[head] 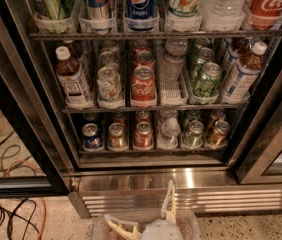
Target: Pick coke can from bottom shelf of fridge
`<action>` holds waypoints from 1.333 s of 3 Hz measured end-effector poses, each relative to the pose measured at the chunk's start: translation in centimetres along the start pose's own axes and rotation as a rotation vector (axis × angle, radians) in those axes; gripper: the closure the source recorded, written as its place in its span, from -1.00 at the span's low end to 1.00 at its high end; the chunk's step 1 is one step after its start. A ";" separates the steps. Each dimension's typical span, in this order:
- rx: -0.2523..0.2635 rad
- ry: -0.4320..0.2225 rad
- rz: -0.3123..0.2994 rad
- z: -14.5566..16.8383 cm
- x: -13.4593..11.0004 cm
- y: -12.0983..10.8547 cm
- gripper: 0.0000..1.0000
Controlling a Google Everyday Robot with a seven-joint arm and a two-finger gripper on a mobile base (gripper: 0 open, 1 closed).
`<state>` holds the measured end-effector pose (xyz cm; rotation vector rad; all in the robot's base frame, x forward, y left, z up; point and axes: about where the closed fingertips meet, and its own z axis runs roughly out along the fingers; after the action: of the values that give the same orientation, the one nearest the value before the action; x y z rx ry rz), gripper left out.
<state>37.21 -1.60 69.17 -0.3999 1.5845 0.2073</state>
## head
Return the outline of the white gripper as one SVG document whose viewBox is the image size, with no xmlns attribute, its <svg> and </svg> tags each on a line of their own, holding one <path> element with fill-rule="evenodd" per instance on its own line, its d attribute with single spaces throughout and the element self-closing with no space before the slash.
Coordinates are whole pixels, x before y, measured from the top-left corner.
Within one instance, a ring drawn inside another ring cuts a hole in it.
<svg viewBox="0 0 282 240">
<path fill-rule="evenodd" d="M 145 226 L 143 233 L 137 222 L 118 219 L 112 215 L 104 216 L 108 226 L 125 240 L 183 240 L 176 223 L 175 184 L 168 182 L 167 193 L 161 207 L 162 219 Z"/>
</svg>

